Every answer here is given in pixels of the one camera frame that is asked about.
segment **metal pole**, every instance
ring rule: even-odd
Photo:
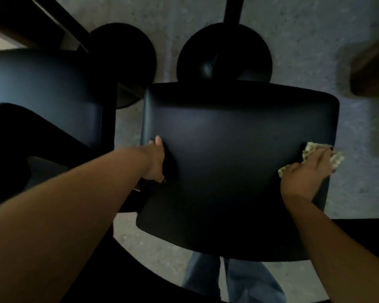
[[[225,18],[223,20],[221,50],[219,51],[213,74],[224,77],[235,72],[235,47],[237,43],[237,30],[243,10],[244,0],[227,0]]]
[[[72,17],[56,0],[32,0],[64,30],[71,33],[87,52],[96,52],[92,35]]]

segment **gray floor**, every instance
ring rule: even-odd
[[[176,81],[184,43],[202,27],[221,22],[225,0],[58,0],[88,30],[124,22],[143,30],[157,53],[155,82]],[[347,159],[332,176],[325,212],[331,218],[379,217],[379,99],[348,90],[351,59],[379,38],[379,0],[246,0],[242,23],[259,32],[274,59],[272,83],[326,91],[340,100],[336,147]],[[69,37],[64,48],[74,48]],[[143,103],[117,112],[117,147],[137,145]],[[148,268],[176,284],[191,252],[135,227],[119,214],[116,239]],[[288,302],[327,298],[312,264],[268,263]],[[227,300],[224,280],[223,298]]]

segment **person's left arm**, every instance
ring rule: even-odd
[[[160,137],[0,205],[0,302],[59,302],[140,178],[162,180]]]

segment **person's right arm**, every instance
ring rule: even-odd
[[[343,232],[313,203],[332,173],[330,149],[318,149],[282,177],[283,201],[330,300],[379,302],[379,258]]]

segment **forearm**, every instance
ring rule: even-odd
[[[379,258],[308,200],[284,201],[332,302],[379,302]]]
[[[117,150],[1,205],[0,302],[59,301],[149,164]]]

